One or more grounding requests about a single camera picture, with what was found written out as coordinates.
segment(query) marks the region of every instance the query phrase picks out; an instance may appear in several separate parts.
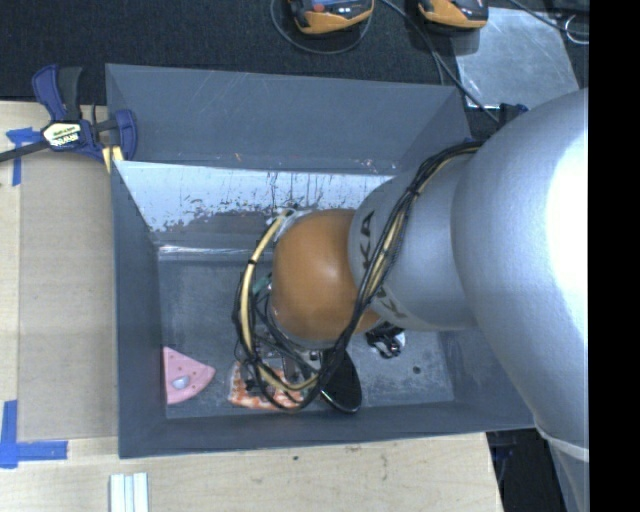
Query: cable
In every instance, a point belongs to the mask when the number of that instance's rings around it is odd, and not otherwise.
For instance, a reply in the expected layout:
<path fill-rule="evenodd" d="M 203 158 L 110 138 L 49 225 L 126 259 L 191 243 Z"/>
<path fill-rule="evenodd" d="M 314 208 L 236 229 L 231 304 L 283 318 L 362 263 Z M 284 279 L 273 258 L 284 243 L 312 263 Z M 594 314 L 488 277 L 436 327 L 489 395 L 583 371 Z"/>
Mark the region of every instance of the cable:
<path fill-rule="evenodd" d="M 350 44 L 346 48 L 341 48 L 340 50 L 330 50 L 330 51 L 314 50 L 312 48 L 307 48 L 306 46 L 294 41 L 291 38 L 291 36 L 289 36 L 289 34 L 287 34 L 284 31 L 284 29 L 280 26 L 280 24 L 278 23 L 278 20 L 276 19 L 276 12 L 275 12 L 275 5 L 276 5 L 277 1 L 278 0 L 271 0 L 271 4 L 269 5 L 269 13 L 271 14 L 271 22 L 273 23 L 273 26 L 276 28 L 278 33 L 284 38 L 285 41 L 287 41 L 288 43 L 292 44 L 293 46 L 295 46 L 299 50 L 303 50 L 305 52 L 313 53 L 315 55 L 340 55 L 341 53 L 346 53 L 348 51 L 353 50 L 364 39 L 364 36 L 367 34 L 367 32 L 369 31 L 369 27 L 371 26 L 371 20 L 373 19 L 373 13 L 372 13 L 371 16 L 369 16 L 369 18 L 367 19 L 367 21 L 366 21 L 366 23 L 364 25 L 364 28 L 362 29 L 362 32 L 360 33 L 360 37 L 358 38 L 358 40 L 355 43 Z"/>
<path fill-rule="evenodd" d="M 460 92 L 462 92 L 462 94 L 467 96 L 473 103 L 475 103 L 478 106 L 478 108 L 482 110 L 487 116 L 489 116 L 494 123 L 500 124 L 500 120 L 496 116 L 494 116 L 491 112 L 489 112 L 489 110 L 457 79 L 455 74 L 451 71 L 449 66 L 447 66 L 446 62 L 444 62 L 444 60 L 436 50 L 433 42 L 431 41 L 431 38 L 427 35 L 427 33 L 424 32 L 423 30 L 420 30 L 420 28 L 415 23 L 413 23 L 411 18 L 409 18 L 407 13 L 404 12 L 402 9 L 400 9 L 400 7 L 398 7 L 397 5 L 393 4 L 390 0 L 380 0 L 380 1 L 383 4 L 385 4 L 387 7 L 389 7 L 391 10 L 393 10 L 395 13 L 402 16 L 409 23 L 409 25 L 413 27 L 413 29 L 420 35 L 422 40 L 427 45 L 429 52 L 433 56 L 433 59 L 439 65 L 438 71 L 440 72 L 440 66 L 441 66 L 442 69 L 445 70 L 447 76 L 451 79 L 451 81 L 455 84 L 455 86 L 460 90 Z M 442 75 L 440 74 L 440 83 L 442 82 L 443 82 Z"/>
<path fill-rule="evenodd" d="M 545 18 L 544 16 L 538 14 L 537 12 L 535 12 L 532 9 L 529 9 L 526 5 L 520 3 L 518 0 L 509 0 L 509 2 L 511 2 L 513 5 L 515 5 L 516 7 L 518 7 L 519 9 L 522 9 L 523 11 L 525 11 L 526 13 L 530 14 L 531 16 L 533 16 L 534 18 L 540 20 L 542 23 L 546 23 L 547 25 L 549 25 L 552 28 L 555 28 L 556 30 L 559 30 L 560 32 L 563 32 L 565 34 L 567 34 L 567 37 L 570 36 L 570 32 L 568 29 L 569 26 L 569 21 L 573 18 L 575 18 L 575 15 L 573 15 L 569 20 L 567 20 L 567 23 L 565 24 L 565 27 L 559 27 L 558 25 L 556 25 L 553 21 L 548 20 L 547 18 Z M 574 35 L 577 36 L 589 36 L 589 32 L 580 32 L 580 31 L 576 31 L 573 32 Z M 577 44 L 589 44 L 588 41 L 585 43 L 584 41 L 581 41 L 580 43 Z"/>
<path fill-rule="evenodd" d="M 571 35 L 571 32 L 569 31 L 569 23 L 571 23 L 571 21 L 574 20 L 575 18 L 576 18 L 576 15 L 572 14 L 571 16 L 569 16 L 569 18 L 567 18 L 567 21 L 564 24 L 564 31 L 565 31 L 565 34 L 567 34 L 567 39 L 571 41 L 573 44 L 588 46 L 589 45 L 588 39 L 585 39 L 585 40 L 576 39 Z"/>

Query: clamp handle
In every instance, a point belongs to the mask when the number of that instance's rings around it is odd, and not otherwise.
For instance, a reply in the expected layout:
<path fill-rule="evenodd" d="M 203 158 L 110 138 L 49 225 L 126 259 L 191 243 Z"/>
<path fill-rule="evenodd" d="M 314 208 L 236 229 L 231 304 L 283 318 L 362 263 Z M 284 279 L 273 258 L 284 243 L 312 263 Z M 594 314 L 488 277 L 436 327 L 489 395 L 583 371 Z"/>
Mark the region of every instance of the clamp handle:
<path fill-rule="evenodd" d="M 68 121 L 81 118 L 78 107 L 78 80 L 82 68 L 62 68 L 50 64 L 31 79 L 38 103 L 44 105 L 52 121 Z"/>

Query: black clip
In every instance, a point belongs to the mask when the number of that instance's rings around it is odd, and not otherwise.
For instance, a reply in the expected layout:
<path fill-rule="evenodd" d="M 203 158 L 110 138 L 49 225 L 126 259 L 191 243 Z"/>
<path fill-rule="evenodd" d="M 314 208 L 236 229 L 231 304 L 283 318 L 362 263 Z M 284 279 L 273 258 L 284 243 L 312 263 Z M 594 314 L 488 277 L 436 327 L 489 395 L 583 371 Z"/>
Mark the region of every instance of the black clip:
<path fill-rule="evenodd" d="M 367 343 L 375 348 L 384 359 L 393 359 L 402 352 L 402 344 L 398 336 L 404 332 L 401 327 L 396 327 L 389 322 L 366 333 Z"/>

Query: yellow cable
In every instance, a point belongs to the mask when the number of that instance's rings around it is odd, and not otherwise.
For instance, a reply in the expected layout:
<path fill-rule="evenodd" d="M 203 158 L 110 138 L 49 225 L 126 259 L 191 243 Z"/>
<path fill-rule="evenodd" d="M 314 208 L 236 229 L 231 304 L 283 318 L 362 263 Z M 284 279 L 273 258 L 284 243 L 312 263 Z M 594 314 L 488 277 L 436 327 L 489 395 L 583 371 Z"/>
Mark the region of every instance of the yellow cable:
<path fill-rule="evenodd" d="M 251 255 L 251 260 L 256 262 L 260 259 L 260 256 L 264 252 L 264 249 L 267 247 L 268 243 L 273 238 L 273 235 L 278 230 L 282 222 L 284 221 L 285 216 L 281 215 L 276 220 L 273 221 L 267 232 L 264 234 L 262 239 L 258 242 L 258 245 Z M 252 343 L 251 336 L 251 327 L 249 322 L 249 290 L 251 287 L 251 278 L 253 277 L 253 273 L 255 270 L 255 264 L 249 263 L 247 268 L 245 269 L 244 276 L 242 279 L 242 288 L 240 290 L 240 323 L 242 325 L 242 342 L 244 343 L 247 351 L 250 355 L 254 354 L 254 347 Z M 271 386 L 281 390 L 281 391 L 302 391 L 313 385 L 317 380 L 317 375 L 307 379 L 300 384 L 288 384 L 282 382 L 279 379 L 273 378 L 271 374 L 269 374 L 264 368 L 258 367 L 260 371 L 260 376 Z"/>

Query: blue tape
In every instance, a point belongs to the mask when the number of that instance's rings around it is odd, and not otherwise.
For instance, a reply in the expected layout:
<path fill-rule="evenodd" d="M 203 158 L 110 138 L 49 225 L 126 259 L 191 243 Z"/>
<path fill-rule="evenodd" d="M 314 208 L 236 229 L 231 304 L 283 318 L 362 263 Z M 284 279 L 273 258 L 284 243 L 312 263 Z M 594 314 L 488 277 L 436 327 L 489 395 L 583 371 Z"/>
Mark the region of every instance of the blue tape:
<path fill-rule="evenodd" d="M 32 128 L 19 128 L 18 130 L 9 130 L 7 137 L 16 148 L 19 148 L 23 144 L 31 144 L 33 142 L 40 142 L 42 140 L 42 134 L 35 131 Z M 13 177 L 11 179 L 11 185 L 14 187 L 20 185 L 22 181 L 22 161 L 20 158 L 16 158 L 13 161 Z"/>
<path fill-rule="evenodd" d="M 68 441 L 17 442 L 18 401 L 4 403 L 2 437 L 0 437 L 0 468 L 15 469 L 19 462 L 35 460 L 66 460 Z"/>

